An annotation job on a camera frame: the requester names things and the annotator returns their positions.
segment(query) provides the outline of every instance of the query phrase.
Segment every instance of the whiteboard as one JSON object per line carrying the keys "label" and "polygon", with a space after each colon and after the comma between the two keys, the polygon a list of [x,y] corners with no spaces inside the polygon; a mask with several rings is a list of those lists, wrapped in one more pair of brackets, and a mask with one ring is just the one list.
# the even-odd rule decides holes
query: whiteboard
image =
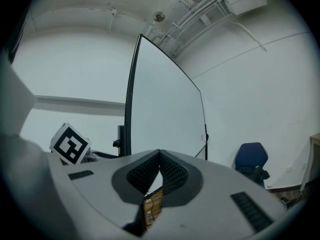
{"label": "whiteboard", "polygon": [[[160,149],[196,157],[205,150],[205,116],[199,89],[142,35],[129,76],[124,125],[127,155]],[[151,192],[161,187],[160,178],[159,174]]]}

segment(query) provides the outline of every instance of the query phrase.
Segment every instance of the blue chair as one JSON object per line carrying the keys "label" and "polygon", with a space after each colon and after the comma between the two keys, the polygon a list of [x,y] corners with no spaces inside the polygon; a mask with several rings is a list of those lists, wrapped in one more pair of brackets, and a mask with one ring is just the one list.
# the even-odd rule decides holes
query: blue chair
{"label": "blue chair", "polygon": [[257,167],[263,168],[268,161],[268,154],[260,142],[244,143],[239,148],[235,155],[234,164],[235,168],[244,167]]}

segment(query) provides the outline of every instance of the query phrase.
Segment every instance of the white wall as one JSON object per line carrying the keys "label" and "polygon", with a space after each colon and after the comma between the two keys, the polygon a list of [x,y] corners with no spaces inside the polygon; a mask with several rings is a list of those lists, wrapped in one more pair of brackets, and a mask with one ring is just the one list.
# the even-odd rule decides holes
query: white wall
{"label": "white wall", "polygon": [[51,28],[21,43],[12,67],[34,95],[125,103],[136,42],[96,28]]}
{"label": "white wall", "polygon": [[319,48],[286,0],[268,0],[238,20],[267,52],[225,21],[176,59],[201,91],[208,160],[231,167],[241,144],[261,142],[269,155],[265,185],[299,185],[309,136],[320,132]]}
{"label": "white wall", "polygon": [[69,122],[92,141],[92,149],[117,155],[112,144],[118,125],[124,124],[136,41],[87,27],[52,28],[29,36],[12,67],[47,102],[32,109],[21,136],[49,151],[51,138]]}

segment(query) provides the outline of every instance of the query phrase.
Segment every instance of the desk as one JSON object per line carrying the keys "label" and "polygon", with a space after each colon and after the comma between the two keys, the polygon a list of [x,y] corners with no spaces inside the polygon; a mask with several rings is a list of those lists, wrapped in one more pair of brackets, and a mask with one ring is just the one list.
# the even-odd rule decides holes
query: desk
{"label": "desk", "polygon": [[310,153],[305,174],[301,183],[300,192],[302,192],[308,181],[319,176],[320,170],[320,153],[315,155],[315,146],[320,150],[320,132],[310,136]]}

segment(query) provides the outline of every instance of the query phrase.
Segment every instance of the whiteboard frame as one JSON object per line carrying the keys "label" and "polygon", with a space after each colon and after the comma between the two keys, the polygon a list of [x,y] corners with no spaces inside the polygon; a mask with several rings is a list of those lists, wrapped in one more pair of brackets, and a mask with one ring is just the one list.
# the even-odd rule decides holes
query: whiteboard frame
{"label": "whiteboard frame", "polygon": [[[126,102],[125,102],[125,113],[124,113],[124,147],[123,147],[123,152],[125,156],[130,156],[132,155],[132,150],[131,150],[131,119],[132,119],[132,101],[133,101],[133,92],[134,92],[134,84],[135,84],[135,75],[136,75],[136,67],[137,67],[137,61],[138,61],[138,56],[139,56],[139,49],[140,49],[140,44],[142,39],[145,39],[146,41],[150,42],[153,46],[155,46],[159,51],[161,51],[163,54],[165,54],[175,65],[178,69],[180,69],[183,74],[192,82],[192,80],[187,76],[187,74],[176,64],[176,62],[170,58],[165,52],[163,52],[159,47],[157,47],[152,41],[150,41],[148,38],[146,38],[144,35],[140,34],[138,36],[138,40],[135,46],[134,54],[133,54],[133,59],[131,63],[131,69],[130,69],[130,74],[129,74],[129,79],[128,79],[128,87],[127,87],[127,92],[126,92]],[[207,125],[206,125],[206,118],[205,118],[205,111],[204,111],[204,104],[201,96],[201,92],[199,88],[192,82],[193,85],[196,87],[196,89],[200,93],[200,98],[201,98],[201,104],[202,104],[202,111],[203,111],[203,118],[204,118],[204,128],[205,128],[205,135],[206,135],[206,140],[205,140],[205,160],[208,160],[208,134],[207,134]]]}

